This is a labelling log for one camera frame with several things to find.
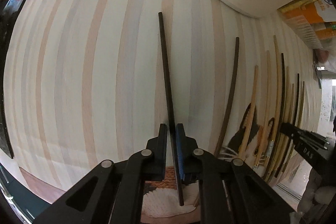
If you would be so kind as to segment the black chopstick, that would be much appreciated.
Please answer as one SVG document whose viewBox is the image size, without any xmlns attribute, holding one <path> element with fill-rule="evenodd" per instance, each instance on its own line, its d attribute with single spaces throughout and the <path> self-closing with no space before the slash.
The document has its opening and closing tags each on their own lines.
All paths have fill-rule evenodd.
<svg viewBox="0 0 336 224">
<path fill-rule="evenodd" d="M 281 53 L 281 72 L 282 72 L 281 103 L 280 103 L 280 110 L 278 111 L 277 125 L 274 127 L 276 129 L 276 138 L 275 138 L 275 141 L 274 141 L 272 154 L 271 154 L 271 157 L 270 157 L 267 182 L 270 182 L 272 180 L 272 177 L 273 177 L 274 172 L 275 172 L 278 146 L 280 144 L 280 124 L 282 122 L 283 115 L 284 115 L 284 104 L 285 104 L 285 97 L 286 97 L 286 76 L 285 76 L 286 73 L 285 73 L 284 53 Z"/>
<path fill-rule="evenodd" d="M 297 117 L 297 110 L 298 110 L 298 100 L 299 100 L 299 84 L 300 84 L 300 76 L 299 73 L 297 73 L 297 82 L 296 84 L 293 85 L 291 89 L 291 98 L 290 98 L 290 108 L 289 108 L 289 113 L 286 116 L 286 119 L 284 122 L 289 123 L 289 124 L 295 124 L 296 122 L 296 117 Z M 280 152 L 280 161 L 279 165 L 276 169 L 275 172 L 275 178 L 278 178 L 279 174 L 282 172 L 283 165 L 285 163 L 289 147 L 290 147 L 290 137 L 287 135 L 284 135 L 284 141 L 282 143 L 282 149 Z"/>
<path fill-rule="evenodd" d="M 164 75 L 164 82 L 165 82 L 165 93 L 166 93 L 169 134 L 170 134 L 170 142 L 171 142 L 171 152 L 172 152 L 173 166 L 174 166 L 174 172 L 175 172 L 175 182 L 177 186 L 177 196 L 178 196 L 179 205 L 184 206 L 185 203 L 184 203 L 184 198 L 183 198 L 183 188 L 182 188 L 182 183 L 181 183 L 181 176 L 179 173 L 177 134 L 176 134 L 176 128 L 175 128 L 174 105 L 173 105 L 173 96 L 172 96 L 172 91 L 171 91 L 169 58 L 168 58 L 168 53 L 167 53 L 165 24 L 163 20 L 163 13 L 161 11 L 158 13 L 158 21 L 159 21 L 159 35 L 160 35 L 161 52 L 162 52 L 162 64 L 163 64 L 163 75 Z"/>
</svg>

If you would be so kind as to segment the black stove top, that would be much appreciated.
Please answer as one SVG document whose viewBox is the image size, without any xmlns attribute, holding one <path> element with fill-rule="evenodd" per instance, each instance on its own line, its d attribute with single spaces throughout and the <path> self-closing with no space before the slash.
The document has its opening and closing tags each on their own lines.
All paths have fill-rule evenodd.
<svg viewBox="0 0 336 224">
<path fill-rule="evenodd" d="M 1 120 L 0 120 L 0 134 L 1 134 L 1 150 L 10 158 L 14 158 L 14 151 L 11 145 L 9 133 L 7 130 L 7 123 L 5 117 L 5 109 L 3 99 L 1 99 Z"/>
</svg>

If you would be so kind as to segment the dark brown chopstick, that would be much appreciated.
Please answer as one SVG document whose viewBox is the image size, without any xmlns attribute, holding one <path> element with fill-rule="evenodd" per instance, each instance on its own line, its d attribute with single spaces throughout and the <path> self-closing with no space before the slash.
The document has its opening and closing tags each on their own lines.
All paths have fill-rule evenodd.
<svg viewBox="0 0 336 224">
<path fill-rule="evenodd" d="M 224 113 L 223 123 L 220 130 L 220 135 L 218 137 L 217 145 L 215 147 L 214 156 L 218 157 L 221 151 L 221 147 L 223 145 L 223 141 L 226 136 L 228 122 L 230 120 L 230 115 L 232 111 L 232 105 L 234 101 L 234 95 L 235 95 L 235 87 L 236 87 L 236 79 L 238 74 L 238 64 L 239 64 L 239 46 L 240 46 L 240 39 L 239 37 L 236 37 L 235 39 L 235 54 L 234 54 L 234 65 L 232 69 L 232 77 L 231 77 L 231 84 L 228 94 L 228 101 L 226 110 Z"/>
</svg>

